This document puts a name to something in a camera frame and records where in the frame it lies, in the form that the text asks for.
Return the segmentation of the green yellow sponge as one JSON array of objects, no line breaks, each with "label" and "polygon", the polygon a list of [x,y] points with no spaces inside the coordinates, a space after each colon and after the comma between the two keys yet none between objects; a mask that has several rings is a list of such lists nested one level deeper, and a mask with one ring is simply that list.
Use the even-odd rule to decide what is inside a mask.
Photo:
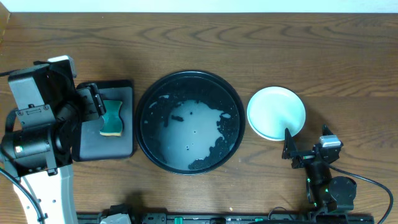
[{"label": "green yellow sponge", "polygon": [[119,112],[123,103],[116,100],[104,100],[103,103],[106,112],[102,115],[104,124],[99,133],[102,136],[120,137],[123,132],[123,122]]}]

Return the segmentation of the mint green plate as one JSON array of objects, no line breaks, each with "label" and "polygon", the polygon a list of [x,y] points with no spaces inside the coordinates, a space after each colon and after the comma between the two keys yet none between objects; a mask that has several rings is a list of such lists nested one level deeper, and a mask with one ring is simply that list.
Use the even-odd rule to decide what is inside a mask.
[{"label": "mint green plate", "polygon": [[306,111],[303,101],[293,91],[269,86],[251,97],[247,117],[250,127],[259,136],[271,141],[283,141],[286,129],[292,136],[302,130]]}]

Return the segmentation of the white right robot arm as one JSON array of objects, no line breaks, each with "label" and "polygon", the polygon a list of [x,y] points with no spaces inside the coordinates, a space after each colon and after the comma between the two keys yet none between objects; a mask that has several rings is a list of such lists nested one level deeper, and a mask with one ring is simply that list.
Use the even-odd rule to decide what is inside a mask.
[{"label": "white right robot arm", "polygon": [[349,177],[333,177],[330,172],[342,147],[343,143],[324,125],[318,143],[309,151],[299,151],[290,131],[285,129],[282,158],[290,159],[293,169],[305,169],[308,201],[315,206],[308,219],[313,222],[319,216],[345,215],[354,209],[356,182]]}]

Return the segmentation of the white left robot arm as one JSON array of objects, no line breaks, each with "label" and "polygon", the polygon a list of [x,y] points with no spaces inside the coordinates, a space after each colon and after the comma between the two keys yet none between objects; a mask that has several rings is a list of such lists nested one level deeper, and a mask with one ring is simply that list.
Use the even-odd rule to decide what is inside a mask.
[{"label": "white left robot arm", "polygon": [[106,109],[95,83],[44,103],[12,110],[1,141],[1,174],[14,184],[28,223],[77,223],[73,199],[73,156],[81,127]]}]

